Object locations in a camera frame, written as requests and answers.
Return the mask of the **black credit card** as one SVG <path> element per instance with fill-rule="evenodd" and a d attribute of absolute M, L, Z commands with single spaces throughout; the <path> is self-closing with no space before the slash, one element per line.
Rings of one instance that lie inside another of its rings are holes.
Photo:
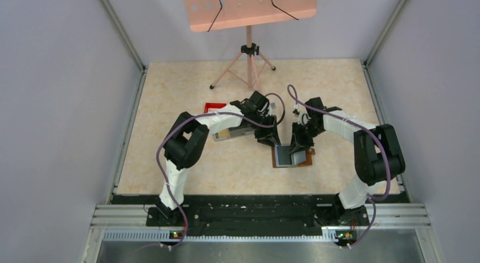
<path fill-rule="evenodd" d="M 274 147 L 275 165 L 276 167 L 294 167 L 302 162 L 300 152 L 289 154 L 288 145 L 276 145 Z"/>

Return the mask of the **brown leather card holder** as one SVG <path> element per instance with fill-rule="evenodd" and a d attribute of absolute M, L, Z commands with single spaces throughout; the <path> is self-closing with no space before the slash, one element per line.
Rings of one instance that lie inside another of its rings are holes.
<path fill-rule="evenodd" d="M 313 165 L 315 149 L 289 153 L 289 145 L 276 145 L 272 148 L 272 167 L 275 169 L 295 168 Z"/>

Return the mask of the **clear acrylic card box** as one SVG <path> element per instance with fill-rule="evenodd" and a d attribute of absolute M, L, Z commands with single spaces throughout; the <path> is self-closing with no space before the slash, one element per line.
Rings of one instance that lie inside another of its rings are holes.
<path fill-rule="evenodd" d="M 253 135 L 255 130 L 252 127 L 233 127 L 233 128 L 228 128 L 230 132 L 230 138 L 229 139 L 234 139 L 237 137 L 242 137 L 242 136 L 248 136 L 248 135 Z M 213 141 L 223 141 L 218 139 L 218 133 L 214 133 L 212 135 Z"/>

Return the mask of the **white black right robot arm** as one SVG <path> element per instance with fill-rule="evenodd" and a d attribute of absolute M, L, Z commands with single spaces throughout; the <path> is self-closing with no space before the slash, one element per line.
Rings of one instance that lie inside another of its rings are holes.
<path fill-rule="evenodd" d="M 333 220 L 348 224 L 355 211 L 382 185 L 384 195 L 389 194 L 391 181 L 406 169 L 406 164 L 396 131 L 390 124 L 374 125 L 347 115 L 339 107 L 325 107 L 321 98 L 315 97 L 305 104 L 305 111 L 294 107 L 298 118 L 292 124 L 291 154 L 310 149 L 314 138 L 324 132 L 341 136 L 354 147 L 356 175 L 335 196 Z"/>

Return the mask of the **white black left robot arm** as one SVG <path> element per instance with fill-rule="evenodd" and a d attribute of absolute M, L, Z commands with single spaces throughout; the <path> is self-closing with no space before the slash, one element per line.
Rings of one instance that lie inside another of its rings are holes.
<path fill-rule="evenodd" d="M 158 148 L 164 151 L 166 164 L 159 167 L 164 177 L 164 186 L 156 202 L 160 218 L 167 225 L 181 220 L 179 206 L 184 201 L 188 172 L 200 160 L 208 136 L 229 128 L 247 127 L 254 130 L 258 143 L 276 146 L 280 144 L 277 127 L 284 118 L 271 112 L 269 99 L 258 91 L 210 113 L 192 115 L 185 111 L 179 114 Z"/>

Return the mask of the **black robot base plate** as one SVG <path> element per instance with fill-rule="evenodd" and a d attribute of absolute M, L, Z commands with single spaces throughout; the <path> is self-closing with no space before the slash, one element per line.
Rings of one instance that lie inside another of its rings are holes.
<path fill-rule="evenodd" d="M 182 226 L 171 233 L 197 236 L 316 236 L 323 226 L 366 226 L 365 209 L 339 213 L 334 195 L 188 195 L 184 213 L 161 211 L 156 195 L 115 195 L 113 205 L 148 205 L 148 227 Z"/>

